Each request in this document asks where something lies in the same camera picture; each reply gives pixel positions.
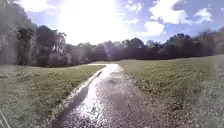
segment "foliage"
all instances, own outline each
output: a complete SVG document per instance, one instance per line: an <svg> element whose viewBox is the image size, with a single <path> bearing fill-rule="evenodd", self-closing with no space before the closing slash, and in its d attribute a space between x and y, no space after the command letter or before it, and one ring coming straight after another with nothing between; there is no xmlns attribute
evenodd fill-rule
<svg viewBox="0 0 224 128"><path fill-rule="evenodd" d="M4 0L0 6L0 64L63 67L94 61L166 60L224 53L224 28L196 37L178 33L165 43L149 40L144 44L133 38L75 46L66 44L65 33L44 25L37 27L19 5Z"/></svg>

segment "road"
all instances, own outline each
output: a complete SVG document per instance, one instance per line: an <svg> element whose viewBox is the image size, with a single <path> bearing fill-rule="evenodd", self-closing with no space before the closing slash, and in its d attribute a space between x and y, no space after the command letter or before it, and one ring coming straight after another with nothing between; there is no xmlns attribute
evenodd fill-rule
<svg viewBox="0 0 224 128"><path fill-rule="evenodd" d="M54 128L171 127L163 106L156 101L152 103L117 64L109 64L102 69L101 74L81 93L79 103L63 113L54 123Z"/></svg>

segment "grass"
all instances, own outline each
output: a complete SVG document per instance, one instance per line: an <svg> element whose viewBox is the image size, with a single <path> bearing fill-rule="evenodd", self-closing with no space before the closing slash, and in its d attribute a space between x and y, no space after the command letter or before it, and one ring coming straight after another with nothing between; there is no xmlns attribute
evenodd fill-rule
<svg viewBox="0 0 224 128"><path fill-rule="evenodd" d="M190 127L224 127L224 56L118 62L170 118Z"/></svg>
<svg viewBox="0 0 224 128"><path fill-rule="evenodd" d="M0 109L11 127L34 127L71 90L103 66L71 68L0 67Z"/></svg>

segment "grass field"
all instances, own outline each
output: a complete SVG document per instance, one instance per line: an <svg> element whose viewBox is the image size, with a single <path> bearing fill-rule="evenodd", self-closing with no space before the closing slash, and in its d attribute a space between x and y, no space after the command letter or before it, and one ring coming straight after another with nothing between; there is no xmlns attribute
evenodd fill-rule
<svg viewBox="0 0 224 128"><path fill-rule="evenodd" d="M0 67L0 110L11 127L34 127L70 91L103 66L71 68Z"/></svg>
<svg viewBox="0 0 224 128"><path fill-rule="evenodd" d="M170 118L190 127L224 127L224 56L118 62Z"/></svg>

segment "paved path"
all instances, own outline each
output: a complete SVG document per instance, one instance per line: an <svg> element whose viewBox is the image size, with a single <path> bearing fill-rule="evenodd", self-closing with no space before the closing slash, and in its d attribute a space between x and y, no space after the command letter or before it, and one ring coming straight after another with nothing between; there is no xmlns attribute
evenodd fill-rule
<svg viewBox="0 0 224 128"><path fill-rule="evenodd" d="M86 93L82 93L80 103L62 115L53 127L170 127L162 107L153 106L117 64L107 65L86 88Z"/></svg>

